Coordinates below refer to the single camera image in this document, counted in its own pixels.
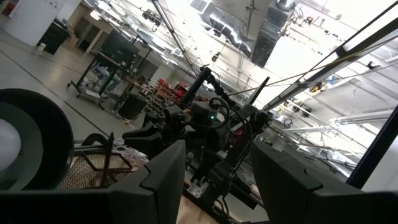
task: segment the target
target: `black bar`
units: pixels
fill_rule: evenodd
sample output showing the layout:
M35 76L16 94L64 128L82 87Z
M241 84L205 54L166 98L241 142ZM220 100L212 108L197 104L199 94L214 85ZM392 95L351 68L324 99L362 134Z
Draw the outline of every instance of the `black bar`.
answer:
M100 96L104 93L106 87L107 87L107 86L109 85L109 83L112 81L112 79L113 79L113 77L115 76L116 72L118 72L118 69L117 69L117 68L113 70L113 72L112 72L111 75L108 77L108 79L106 80L106 82L105 82L104 84L102 84L101 89L99 90L99 93L98 93Z
M81 85L81 82L83 81L83 79L86 77L88 71L90 71L91 67L93 66L93 64L95 63L95 61L97 61L97 56L95 55L93 60L90 62L90 64L87 66L85 72L81 75L79 81L77 81L76 86L79 87Z
M200 86L203 84L203 82L205 82L205 80L210 75L211 75L211 69L208 67L204 67L203 70L200 72L198 78L195 80L195 82L192 84L189 90L184 94L184 96L181 98L178 104L180 106L184 106L187 105L189 101L193 100Z
M253 105L253 103L256 101L257 97L259 97L259 95L260 95L262 89L264 89L264 87L266 86L266 84L267 84L268 81L269 81L269 77L267 77L267 78L263 81L263 83L261 83L261 86L259 86L259 88L258 88L257 90L254 91L253 97L250 96L250 99L249 99L250 101L249 101L249 103L248 103L249 105Z
M392 142L394 142L398 136L397 124L398 106L391 113L390 117L379 131L379 134L374 138L374 141L359 161L355 170L351 173L350 177L346 181L347 184L358 189L361 189L364 186L380 160L390 148Z

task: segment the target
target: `monitor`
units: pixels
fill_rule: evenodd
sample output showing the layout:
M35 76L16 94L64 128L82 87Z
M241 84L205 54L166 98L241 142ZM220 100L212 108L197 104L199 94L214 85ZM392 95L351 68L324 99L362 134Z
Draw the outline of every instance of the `monitor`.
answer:
M139 49L116 30L112 30L102 44L100 51L111 57L115 62L126 62L127 64L132 62L133 55L139 53Z

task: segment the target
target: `metal pole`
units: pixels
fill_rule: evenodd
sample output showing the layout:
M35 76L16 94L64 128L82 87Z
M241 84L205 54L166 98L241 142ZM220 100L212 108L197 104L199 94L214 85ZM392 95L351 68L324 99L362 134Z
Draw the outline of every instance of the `metal pole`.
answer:
M187 61L187 63L189 64L189 66L192 68L192 71L194 72L195 75L198 75L193 67L193 64L191 62L191 59L189 58L189 55L187 54L187 52L184 49L184 46L182 45L179 37L177 36L177 34L175 33L173 26L171 25L169 18L167 17L166 13L163 10L163 7L160 5L158 0L152 0L152 3L154 3L154 6L157 10L157 12L159 13L159 15L161 16L162 20L164 21L166 27L168 28L170 34L172 35L175 43L177 44L177 47L179 47L179 49L181 50L181 52L183 53L185 60Z
M198 78L189 88L189 90L184 94L184 96L179 101L179 105L187 105L189 101L193 100L195 97L196 92L199 90L203 82L211 75L211 69L208 67L204 67L203 70L200 72Z
M325 125L325 126L328 126L328 124L326 124L325 122L321 121L321 120L320 120L319 118L317 118L315 115L309 113L308 111L306 111L304 108L302 108L301 106L297 105L297 104L294 103L293 101L291 101L291 100L287 100L287 101L288 101L289 103L295 105L298 109L300 109L300 110L306 112L307 114L309 114L311 117L314 118L314 120L315 120L316 122L319 122L319 123L321 123L321 124L323 124L323 125ZM359 144L359 145L360 145L361 147L363 147L364 149L368 149L366 146L364 146L364 145L362 145L361 143L357 142L356 140L354 140L354 138L349 137L347 134L341 132L339 129L336 129L336 131L337 131L338 133L342 134L343 136L345 136L346 138L350 139L351 141L355 142L356 144Z

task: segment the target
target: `metal frame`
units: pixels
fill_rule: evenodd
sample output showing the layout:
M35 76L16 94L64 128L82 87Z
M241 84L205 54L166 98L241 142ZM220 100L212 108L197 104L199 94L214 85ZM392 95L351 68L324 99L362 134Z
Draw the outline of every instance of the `metal frame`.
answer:
M380 44L389 38L392 37L392 33L394 33L398 29L398 18L394 19L387 25L385 25L383 28L379 29L375 33L373 33L371 36L360 42L357 46L353 47L351 50L346 51L344 49L344 46L355 36L357 36L360 32L365 30L367 27L369 27L371 24L373 24L375 21L377 21L381 16L383 16L385 13L387 13L390 9L395 7L398 4L398 2L395 2L392 4L390 7L388 7L385 11L383 11L380 15L375 17L370 23L366 24L361 30L359 30L357 33L355 33L352 37L350 37L348 40L346 40L342 45L340 45L337 49L332 51L328 56L326 56L321 62L315 65L318 66L320 63L322 63L326 58L328 58L331 54L337 53L338 58L334 60L331 64L325 66L323 69L319 70L317 73L312 75L310 78L306 80L306 83L300 83L299 80L296 80L296 82L291 85L289 88L287 88L285 91L283 91L279 96L275 97L273 100L270 101L270 103L266 104L263 107L263 110L271 110L277 105L283 103L284 101L290 99L291 97L299 94L300 92L306 90L309 88L311 83L317 82L317 81L322 81L324 78L329 77L330 75L334 74L338 70L346 67L347 65L351 64L354 60L357 60L376 48L371 48L368 49L369 47L372 47L374 45ZM356 52L360 52L357 54L354 58L351 58L349 60L344 60L341 61L342 58L347 57L348 55L355 54Z
M178 35L175 33L175 30L174 30L172 24L170 23L170 20L167 17L165 11L163 10L163 7L160 5L159 0L152 0L152 3L154 4L154 6L155 6L157 12L159 13L159 15L161 16L162 20L164 21L164 24L166 25L167 29L169 30L175 43L177 44L177 46L181 50L182 54L184 55L184 58L187 61L188 65L191 67L192 72L197 76L198 74L196 73L196 71L193 67L192 61L191 61L187 51L184 49L184 46L182 45L181 40L179 39Z
M359 161L355 170L346 181L358 189L361 189L366 181L369 179L373 170L377 167L380 160L383 158L387 150L390 148L392 142L398 136L398 106L392 112L389 119L379 131L368 150Z

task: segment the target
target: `air duct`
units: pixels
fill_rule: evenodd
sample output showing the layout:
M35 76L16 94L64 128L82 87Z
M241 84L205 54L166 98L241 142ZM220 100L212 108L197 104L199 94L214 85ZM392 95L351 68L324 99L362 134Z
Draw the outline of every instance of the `air duct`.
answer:
M205 28L213 28L223 34L229 42L242 51L251 62L264 68L272 50L279 40L281 30L294 11L299 0L275 0L270 3L261 25L257 40L244 35L246 25L240 19L204 0L193 0L191 7L196 9L205 23Z
M298 0L275 0L270 3L250 58L252 63L261 68L266 65L281 37L281 30L293 14L298 2Z
M235 20L234 17L220 11L214 11L210 14L212 28L223 34L234 47L250 58L254 41L241 33Z

